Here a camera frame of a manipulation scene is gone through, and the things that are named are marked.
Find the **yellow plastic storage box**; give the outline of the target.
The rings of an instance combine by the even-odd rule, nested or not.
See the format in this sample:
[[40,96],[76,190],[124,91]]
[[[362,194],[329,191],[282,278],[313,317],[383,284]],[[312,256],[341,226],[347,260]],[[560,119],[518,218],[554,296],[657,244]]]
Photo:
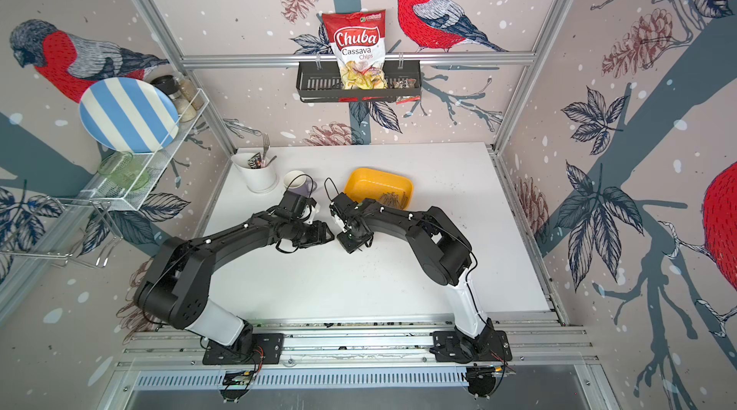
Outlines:
[[406,177],[361,167],[349,176],[344,193],[357,203],[373,199],[386,207],[406,210],[413,197],[414,185]]

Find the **white utensil holder cup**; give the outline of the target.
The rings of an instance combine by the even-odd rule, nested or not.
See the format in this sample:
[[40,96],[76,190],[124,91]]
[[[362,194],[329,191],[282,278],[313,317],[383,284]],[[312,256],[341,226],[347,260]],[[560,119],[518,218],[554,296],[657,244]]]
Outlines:
[[272,164],[267,165],[260,152],[239,150],[230,157],[236,170],[243,177],[249,191],[263,194],[278,185],[278,174]]

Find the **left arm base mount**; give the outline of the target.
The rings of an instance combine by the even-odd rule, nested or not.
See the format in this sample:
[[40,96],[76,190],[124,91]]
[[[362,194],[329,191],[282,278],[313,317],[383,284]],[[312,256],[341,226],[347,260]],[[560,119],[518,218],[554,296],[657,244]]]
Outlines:
[[255,386],[265,365],[280,362],[284,347],[283,333],[255,333],[247,324],[231,346],[223,346],[208,339],[203,365],[235,366],[235,372],[226,372],[220,394],[225,403],[237,403]]

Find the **red Chuba chips bag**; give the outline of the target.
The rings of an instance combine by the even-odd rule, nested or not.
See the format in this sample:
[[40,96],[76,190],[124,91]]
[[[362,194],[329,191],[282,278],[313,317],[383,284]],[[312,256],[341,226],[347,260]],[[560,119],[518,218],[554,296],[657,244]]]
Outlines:
[[327,14],[322,17],[328,43],[347,91],[387,89],[386,11]]

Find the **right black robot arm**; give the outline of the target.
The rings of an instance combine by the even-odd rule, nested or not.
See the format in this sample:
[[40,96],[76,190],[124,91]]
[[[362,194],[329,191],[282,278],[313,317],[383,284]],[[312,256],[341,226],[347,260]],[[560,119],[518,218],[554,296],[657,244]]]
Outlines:
[[407,212],[373,199],[358,203],[340,193],[331,200],[329,211],[342,228],[337,239],[346,252],[370,247],[376,233],[406,242],[424,274],[446,288],[456,330],[476,339],[489,329],[489,317],[476,301],[470,280],[478,261],[470,242],[443,210]]

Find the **green glass bowl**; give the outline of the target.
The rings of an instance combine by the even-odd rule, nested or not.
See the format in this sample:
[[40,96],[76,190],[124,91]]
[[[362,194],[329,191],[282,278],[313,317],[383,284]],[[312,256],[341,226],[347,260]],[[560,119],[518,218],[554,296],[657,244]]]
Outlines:
[[126,191],[138,191],[150,183],[150,175],[132,153],[115,152],[101,161],[98,174]]

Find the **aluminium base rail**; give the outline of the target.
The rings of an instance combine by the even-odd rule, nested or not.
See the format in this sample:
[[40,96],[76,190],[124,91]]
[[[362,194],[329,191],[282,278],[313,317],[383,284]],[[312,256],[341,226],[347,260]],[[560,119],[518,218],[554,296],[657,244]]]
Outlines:
[[381,387],[468,387],[489,394],[526,366],[570,366],[586,383],[599,359],[581,327],[552,320],[495,325],[492,352],[471,358],[447,323],[294,326],[255,331],[256,347],[231,354],[191,333],[141,333],[114,367],[117,393]]

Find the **black lid spice jar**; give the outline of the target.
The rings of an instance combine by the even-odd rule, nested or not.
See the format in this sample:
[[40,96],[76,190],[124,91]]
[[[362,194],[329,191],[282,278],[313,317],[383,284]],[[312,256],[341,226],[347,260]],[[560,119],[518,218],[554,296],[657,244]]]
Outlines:
[[197,116],[197,110],[182,92],[182,88],[173,75],[161,75],[151,81],[151,84],[163,91],[174,103],[180,122],[186,123]]

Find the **blue white striped plate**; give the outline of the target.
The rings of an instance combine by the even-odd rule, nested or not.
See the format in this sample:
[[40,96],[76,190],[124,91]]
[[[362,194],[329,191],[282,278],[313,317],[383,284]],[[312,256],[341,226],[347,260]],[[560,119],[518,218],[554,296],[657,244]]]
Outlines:
[[109,78],[93,84],[80,101],[84,129],[118,152],[155,153],[170,145],[180,129],[173,101],[146,82]]

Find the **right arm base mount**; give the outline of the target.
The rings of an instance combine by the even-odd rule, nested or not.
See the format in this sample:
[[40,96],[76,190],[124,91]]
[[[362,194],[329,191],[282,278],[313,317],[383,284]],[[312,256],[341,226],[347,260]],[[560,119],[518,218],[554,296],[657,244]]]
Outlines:
[[466,365],[468,393],[488,398],[498,389],[509,371],[512,351],[505,331],[498,331],[487,320],[485,327],[474,338],[453,331],[434,331],[431,354],[437,362]]

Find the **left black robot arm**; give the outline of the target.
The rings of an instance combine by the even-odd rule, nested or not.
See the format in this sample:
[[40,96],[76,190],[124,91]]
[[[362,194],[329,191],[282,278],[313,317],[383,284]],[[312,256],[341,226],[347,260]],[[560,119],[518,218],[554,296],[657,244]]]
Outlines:
[[284,240],[293,252],[330,243],[335,235],[314,218],[317,208],[314,199],[287,191],[277,205],[214,235],[169,238],[136,290],[134,304],[165,325],[226,348],[239,346],[251,326],[210,300],[212,276],[232,260],[261,248],[278,248]]

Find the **purple grey mug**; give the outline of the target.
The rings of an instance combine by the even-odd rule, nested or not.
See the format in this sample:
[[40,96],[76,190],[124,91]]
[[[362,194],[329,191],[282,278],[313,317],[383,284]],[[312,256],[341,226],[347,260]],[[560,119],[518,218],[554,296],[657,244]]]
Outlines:
[[313,178],[301,170],[287,172],[283,177],[283,184],[286,191],[304,197],[311,197],[317,187]]

